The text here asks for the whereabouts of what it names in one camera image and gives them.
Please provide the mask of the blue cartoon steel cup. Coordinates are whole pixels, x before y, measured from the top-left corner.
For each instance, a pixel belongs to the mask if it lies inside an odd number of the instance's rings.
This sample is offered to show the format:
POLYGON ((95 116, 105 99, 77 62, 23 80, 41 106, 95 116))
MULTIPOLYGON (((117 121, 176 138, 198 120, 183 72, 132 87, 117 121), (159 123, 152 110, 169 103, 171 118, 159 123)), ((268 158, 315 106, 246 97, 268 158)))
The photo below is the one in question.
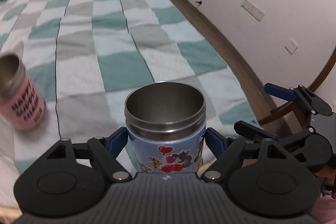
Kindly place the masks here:
POLYGON ((125 121, 141 172, 197 172, 202 164, 206 100, 196 87, 163 81, 132 91, 125 121))

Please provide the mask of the pink steel cup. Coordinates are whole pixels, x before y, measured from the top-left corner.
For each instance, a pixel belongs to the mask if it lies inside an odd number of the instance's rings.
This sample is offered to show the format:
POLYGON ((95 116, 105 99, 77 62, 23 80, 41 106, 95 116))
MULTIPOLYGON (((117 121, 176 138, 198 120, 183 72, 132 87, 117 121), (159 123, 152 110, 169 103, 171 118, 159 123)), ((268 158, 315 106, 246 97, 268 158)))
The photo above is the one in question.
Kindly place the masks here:
POLYGON ((22 60, 14 53, 1 54, 1 116, 19 131, 40 125, 45 102, 22 60))

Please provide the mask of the checkered green white bedsheet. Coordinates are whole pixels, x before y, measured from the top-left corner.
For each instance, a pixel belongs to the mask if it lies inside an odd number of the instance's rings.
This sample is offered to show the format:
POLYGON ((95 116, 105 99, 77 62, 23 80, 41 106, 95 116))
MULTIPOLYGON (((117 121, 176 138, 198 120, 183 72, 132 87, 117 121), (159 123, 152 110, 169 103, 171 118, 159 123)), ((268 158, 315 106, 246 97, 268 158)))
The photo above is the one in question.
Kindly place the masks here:
POLYGON ((46 104, 43 123, 18 132, 1 121, 1 205, 15 180, 60 138, 85 142, 125 124, 127 95, 182 81, 205 95, 207 124, 223 135, 256 117, 232 70, 170 0, 9 0, 1 51, 23 61, 46 104))

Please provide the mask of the white wall outlet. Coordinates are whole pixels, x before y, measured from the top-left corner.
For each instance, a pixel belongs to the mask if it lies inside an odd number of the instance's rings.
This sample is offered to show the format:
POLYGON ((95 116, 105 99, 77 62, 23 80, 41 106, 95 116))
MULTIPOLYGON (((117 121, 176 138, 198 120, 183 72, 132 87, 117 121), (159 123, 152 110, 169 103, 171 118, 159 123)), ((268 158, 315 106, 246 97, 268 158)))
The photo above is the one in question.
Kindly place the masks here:
POLYGON ((290 38, 290 41, 285 44, 285 49, 292 55, 298 48, 298 44, 293 38, 290 38))

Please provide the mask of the white wall socket panel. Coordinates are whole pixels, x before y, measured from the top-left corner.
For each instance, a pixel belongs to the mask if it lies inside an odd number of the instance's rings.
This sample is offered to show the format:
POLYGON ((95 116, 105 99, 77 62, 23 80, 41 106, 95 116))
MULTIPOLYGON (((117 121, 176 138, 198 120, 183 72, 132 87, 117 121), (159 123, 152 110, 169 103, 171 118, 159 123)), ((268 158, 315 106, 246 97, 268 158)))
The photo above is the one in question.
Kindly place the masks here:
POLYGON ((265 13, 248 0, 243 0, 241 7, 248 11, 259 22, 264 18, 265 13))

